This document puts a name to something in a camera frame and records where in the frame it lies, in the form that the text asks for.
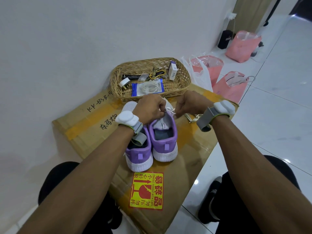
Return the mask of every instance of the black pants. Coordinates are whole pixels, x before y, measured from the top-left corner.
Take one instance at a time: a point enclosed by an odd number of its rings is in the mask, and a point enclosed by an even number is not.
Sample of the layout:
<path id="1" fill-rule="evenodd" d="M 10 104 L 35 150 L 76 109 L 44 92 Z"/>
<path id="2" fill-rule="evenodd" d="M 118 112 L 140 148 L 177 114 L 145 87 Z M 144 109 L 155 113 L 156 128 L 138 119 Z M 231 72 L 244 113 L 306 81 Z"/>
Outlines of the black pants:
<path id="1" fill-rule="evenodd" d="M 273 156 L 264 156 L 300 189 L 293 171 L 283 160 Z M 222 176 L 222 183 L 213 199 L 211 209 L 220 219 L 216 234 L 232 233 L 234 230 L 239 233 L 262 233 L 237 193 L 228 172 Z"/>
<path id="2" fill-rule="evenodd" d="M 64 162 L 54 167 L 41 187 L 38 204 L 40 205 L 47 195 L 78 165 L 79 163 L 77 162 Z M 115 202 L 107 193 L 99 209 L 85 227 L 83 234 L 112 233 L 107 223 L 112 218 L 112 213 L 110 212 L 112 204 L 115 204 Z"/>

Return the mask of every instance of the blue and clear plastic pouch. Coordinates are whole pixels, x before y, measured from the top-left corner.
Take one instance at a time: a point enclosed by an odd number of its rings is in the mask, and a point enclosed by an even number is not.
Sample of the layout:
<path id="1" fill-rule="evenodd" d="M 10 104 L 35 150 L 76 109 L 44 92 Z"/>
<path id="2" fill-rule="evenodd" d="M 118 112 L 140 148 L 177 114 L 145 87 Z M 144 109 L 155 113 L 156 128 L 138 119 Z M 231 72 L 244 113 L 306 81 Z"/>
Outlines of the blue and clear plastic pouch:
<path id="1" fill-rule="evenodd" d="M 144 83 L 132 83 L 132 97 L 146 94 L 159 94 L 165 92 L 162 79 L 147 81 Z"/>

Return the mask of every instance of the woven basket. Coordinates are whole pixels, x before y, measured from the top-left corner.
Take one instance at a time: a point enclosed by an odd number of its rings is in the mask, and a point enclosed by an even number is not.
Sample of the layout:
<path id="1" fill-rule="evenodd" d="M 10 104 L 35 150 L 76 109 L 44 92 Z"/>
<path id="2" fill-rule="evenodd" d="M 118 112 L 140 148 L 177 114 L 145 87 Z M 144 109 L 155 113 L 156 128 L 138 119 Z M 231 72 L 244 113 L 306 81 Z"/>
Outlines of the woven basket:
<path id="1" fill-rule="evenodd" d="M 163 79 L 164 93 L 160 93 L 162 97 L 173 97 L 183 94 L 191 83 L 191 77 L 184 65 L 175 58 L 154 58 L 141 61 L 126 62 L 117 66 L 111 72 L 111 88 L 115 97 L 120 98 L 123 102 L 138 101 L 141 97 L 131 97 L 132 85 L 137 83 L 137 80 L 132 80 L 127 85 L 127 90 L 119 87 L 123 74 L 141 75 L 142 73 L 150 74 L 153 68 L 162 70 L 168 69 L 170 61 L 175 61 L 177 64 L 177 74 L 174 80 Z"/>

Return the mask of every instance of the leg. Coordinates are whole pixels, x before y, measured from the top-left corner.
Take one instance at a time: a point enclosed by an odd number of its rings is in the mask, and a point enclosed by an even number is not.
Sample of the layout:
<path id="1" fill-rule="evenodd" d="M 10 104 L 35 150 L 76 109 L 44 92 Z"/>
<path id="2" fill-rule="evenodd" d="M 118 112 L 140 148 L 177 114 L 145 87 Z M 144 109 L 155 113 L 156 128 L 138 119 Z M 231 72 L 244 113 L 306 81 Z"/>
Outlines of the leg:
<path id="1" fill-rule="evenodd" d="M 293 171 L 283 160 L 274 156 L 265 155 L 265 157 L 299 189 L 299 185 Z M 206 201 L 206 206 L 201 207 L 200 210 L 202 212 L 204 209 L 209 210 L 207 203 L 208 202 Z M 261 233 L 258 225 L 237 193 L 228 172 L 222 176 L 222 183 L 210 204 L 210 208 L 214 216 L 220 219 L 216 234 L 228 233 L 235 228 L 239 228 L 239 230 L 243 233 Z M 248 223 L 248 225 L 241 225 L 241 221 Z"/>
<path id="2" fill-rule="evenodd" d="M 39 192 L 38 204 L 50 194 L 50 192 L 69 174 L 79 163 L 64 162 L 54 167 L 48 174 Z M 116 229 L 122 220 L 122 214 L 115 205 L 115 201 L 107 195 L 101 203 L 95 215 L 88 222 L 83 234 L 86 233 L 112 233 L 111 228 Z"/>

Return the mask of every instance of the purple and white shoe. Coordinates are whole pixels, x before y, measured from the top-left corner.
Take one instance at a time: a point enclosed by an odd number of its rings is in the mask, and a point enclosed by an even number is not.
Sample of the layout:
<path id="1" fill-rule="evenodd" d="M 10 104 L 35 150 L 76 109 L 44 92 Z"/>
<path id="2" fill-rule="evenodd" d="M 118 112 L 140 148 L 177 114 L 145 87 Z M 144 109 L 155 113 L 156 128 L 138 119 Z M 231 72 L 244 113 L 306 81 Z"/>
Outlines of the purple and white shoe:
<path id="1" fill-rule="evenodd" d="M 169 111 L 149 125 L 153 156 L 157 161 L 170 162 L 177 157 L 177 126 Z"/>
<path id="2" fill-rule="evenodd" d="M 122 111 L 133 111 L 136 102 L 127 102 Z M 143 172 L 153 165 L 152 143 L 149 136 L 149 131 L 146 126 L 143 126 L 141 133 L 146 135 L 146 141 L 142 146 L 134 144 L 132 141 L 127 146 L 125 156 L 127 165 L 133 172 Z"/>

